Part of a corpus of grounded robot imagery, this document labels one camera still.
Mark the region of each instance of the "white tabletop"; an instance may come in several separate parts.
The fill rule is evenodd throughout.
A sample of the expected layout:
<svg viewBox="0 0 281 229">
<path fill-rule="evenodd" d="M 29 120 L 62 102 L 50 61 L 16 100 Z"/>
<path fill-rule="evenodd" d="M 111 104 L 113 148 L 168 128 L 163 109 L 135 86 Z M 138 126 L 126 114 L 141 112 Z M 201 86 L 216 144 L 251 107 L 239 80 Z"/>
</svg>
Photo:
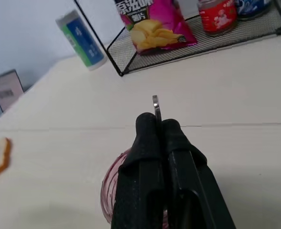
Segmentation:
<svg viewBox="0 0 281 229">
<path fill-rule="evenodd" d="M 0 118 L 14 144 L 0 229 L 110 228 L 101 181 L 154 94 L 208 158 L 236 227 L 281 229 L 281 37 L 123 78 L 110 62 L 56 64 Z"/>
</svg>

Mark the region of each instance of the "red can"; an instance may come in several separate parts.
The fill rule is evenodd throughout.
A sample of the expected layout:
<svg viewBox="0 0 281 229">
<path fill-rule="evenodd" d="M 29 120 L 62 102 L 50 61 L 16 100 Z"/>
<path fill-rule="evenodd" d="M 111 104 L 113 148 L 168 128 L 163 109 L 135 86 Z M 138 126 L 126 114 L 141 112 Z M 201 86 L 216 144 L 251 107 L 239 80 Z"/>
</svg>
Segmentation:
<svg viewBox="0 0 281 229">
<path fill-rule="evenodd" d="M 200 0 L 199 14 L 209 36 L 222 35 L 237 25 L 234 0 Z"/>
</svg>

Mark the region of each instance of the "potato chip bag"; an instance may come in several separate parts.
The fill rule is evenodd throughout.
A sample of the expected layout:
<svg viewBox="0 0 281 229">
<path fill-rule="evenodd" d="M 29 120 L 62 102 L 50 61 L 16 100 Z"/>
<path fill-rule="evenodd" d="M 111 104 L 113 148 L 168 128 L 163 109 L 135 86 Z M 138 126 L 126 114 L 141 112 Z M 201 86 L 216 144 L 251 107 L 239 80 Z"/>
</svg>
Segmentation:
<svg viewBox="0 0 281 229">
<path fill-rule="evenodd" d="M 197 43 L 177 0 L 115 0 L 115 3 L 138 53 Z"/>
</svg>

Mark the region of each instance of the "orange crust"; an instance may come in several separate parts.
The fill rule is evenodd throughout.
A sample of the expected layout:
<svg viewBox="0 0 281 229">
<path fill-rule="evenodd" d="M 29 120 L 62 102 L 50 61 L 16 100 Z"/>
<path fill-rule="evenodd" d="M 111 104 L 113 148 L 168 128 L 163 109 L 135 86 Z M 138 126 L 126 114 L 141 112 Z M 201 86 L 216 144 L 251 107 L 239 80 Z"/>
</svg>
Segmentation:
<svg viewBox="0 0 281 229">
<path fill-rule="evenodd" d="M 11 152 L 12 143 L 8 138 L 6 138 L 6 141 L 7 144 L 5 147 L 5 151 L 3 153 L 3 162 L 0 165 L 0 173 L 3 172 L 9 166 L 10 163 L 10 152 Z"/>
</svg>

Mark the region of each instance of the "wire mesh shelf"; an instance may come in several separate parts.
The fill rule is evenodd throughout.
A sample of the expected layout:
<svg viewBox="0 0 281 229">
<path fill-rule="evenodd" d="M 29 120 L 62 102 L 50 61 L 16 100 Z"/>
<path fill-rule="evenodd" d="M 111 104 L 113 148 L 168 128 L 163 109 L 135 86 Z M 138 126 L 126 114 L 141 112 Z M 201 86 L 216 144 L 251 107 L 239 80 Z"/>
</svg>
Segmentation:
<svg viewBox="0 0 281 229">
<path fill-rule="evenodd" d="M 239 21 L 237 27 L 231 32 L 217 37 L 210 37 L 204 33 L 199 15 L 188 18 L 186 22 L 198 41 L 198 44 L 194 46 L 139 55 L 133 46 L 129 32 L 123 28 L 105 49 L 106 54 L 117 73 L 123 76 L 155 65 L 215 52 L 246 42 L 253 42 L 257 39 L 281 35 L 281 0 L 273 0 L 271 9 L 262 16 L 249 21 Z"/>
</svg>

